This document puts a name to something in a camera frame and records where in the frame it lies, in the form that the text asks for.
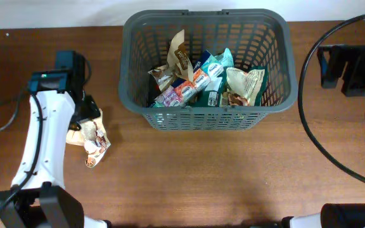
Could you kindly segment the beige snack bag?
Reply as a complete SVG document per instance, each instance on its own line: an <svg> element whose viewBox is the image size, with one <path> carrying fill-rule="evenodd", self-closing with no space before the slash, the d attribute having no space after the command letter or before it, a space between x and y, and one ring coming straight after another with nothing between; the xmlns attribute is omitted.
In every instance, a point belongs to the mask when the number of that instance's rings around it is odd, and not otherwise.
<svg viewBox="0 0 365 228"><path fill-rule="evenodd" d="M104 157L111 143L103 125L103 111L100 116L80 124L79 130L68 130L66 143L82 146L87 153L86 166L95 167Z"/></svg>

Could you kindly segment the brown white snack pouch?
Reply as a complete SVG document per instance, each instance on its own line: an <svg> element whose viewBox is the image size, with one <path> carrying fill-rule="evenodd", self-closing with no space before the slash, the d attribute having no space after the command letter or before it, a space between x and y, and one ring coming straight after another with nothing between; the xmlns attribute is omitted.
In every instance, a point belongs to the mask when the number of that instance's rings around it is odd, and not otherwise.
<svg viewBox="0 0 365 228"><path fill-rule="evenodd" d="M167 63L150 70L161 92L164 92L177 78L192 82L193 66L184 45L185 30L182 29L171 40L167 53Z"/></svg>

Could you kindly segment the multicolour tissue pack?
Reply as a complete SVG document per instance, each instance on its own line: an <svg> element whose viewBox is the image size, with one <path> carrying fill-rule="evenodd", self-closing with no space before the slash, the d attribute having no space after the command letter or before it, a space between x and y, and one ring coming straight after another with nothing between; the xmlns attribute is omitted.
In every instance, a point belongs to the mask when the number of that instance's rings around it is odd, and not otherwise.
<svg viewBox="0 0 365 228"><path fill-rule="evenodd" d="M222 64L208 51L205 51L195 64L193 81L172 79L171 85L168 85L149 107L184 106L196 94L204 91L214 79L218 79L223 70Z"/></svg>

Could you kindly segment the green coffee bean bag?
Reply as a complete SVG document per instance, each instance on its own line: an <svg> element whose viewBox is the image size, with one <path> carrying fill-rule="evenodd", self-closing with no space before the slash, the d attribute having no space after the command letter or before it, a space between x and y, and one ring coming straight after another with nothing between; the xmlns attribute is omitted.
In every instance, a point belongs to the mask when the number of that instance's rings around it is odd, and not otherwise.
<svg viewBox="0 0 365 228"><path fill-rule="evenodd" d="M248 72L235 67L224 71L199 92L194 107L260 106L269 78L266 67L256 66Z"/></svg>

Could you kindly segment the light teal small packet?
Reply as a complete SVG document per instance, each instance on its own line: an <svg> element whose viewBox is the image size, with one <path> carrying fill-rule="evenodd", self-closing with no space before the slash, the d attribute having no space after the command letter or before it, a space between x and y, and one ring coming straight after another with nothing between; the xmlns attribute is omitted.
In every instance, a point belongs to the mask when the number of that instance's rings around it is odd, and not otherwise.
<svg viewBox="0 0 365 228"><path fill-rule="evenodd" d="M229 48L226 48L222 54L217 55L216 60L224 67L234 67L233 55Z"/></svg>

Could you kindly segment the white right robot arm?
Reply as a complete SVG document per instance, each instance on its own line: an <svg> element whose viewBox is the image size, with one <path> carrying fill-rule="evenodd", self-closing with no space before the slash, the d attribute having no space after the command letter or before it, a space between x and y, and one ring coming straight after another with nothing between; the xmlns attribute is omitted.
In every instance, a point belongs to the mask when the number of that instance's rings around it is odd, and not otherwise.
<svg viewBox="0 0 365 228"><path fill-rule="evenodd" d="M343 73L346 64L357 68L361 57L365 55L365 46L325 45L312 48L306 57L298 85L298 112L306 134L316 148L342 172L365 183L365 177L347 168L336 160L315 138L310 130L303 108L303 88L309 61L312 54L317 53L321 67L321 86L324 88L336 87L337 80ZM289 227L365 227L365 204L325 204L321 212L304 217L288 217L283 219Z"/></svg>

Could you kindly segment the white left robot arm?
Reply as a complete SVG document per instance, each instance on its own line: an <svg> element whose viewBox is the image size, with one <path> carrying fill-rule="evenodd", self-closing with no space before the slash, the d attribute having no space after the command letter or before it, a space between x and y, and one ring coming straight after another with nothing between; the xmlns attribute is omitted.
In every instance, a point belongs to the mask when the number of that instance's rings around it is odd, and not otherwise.
<svg viewBox="0 0 365 228"><path fill-rule="evenodd" d="M25 149L10 189L0 191L0 220L5 227L111 227L108 220L84 214L63 178L68 130L99 116L84 92L91 66L75 51L58 51L54 65L54 70L34 72L28 82Z"/></svg>

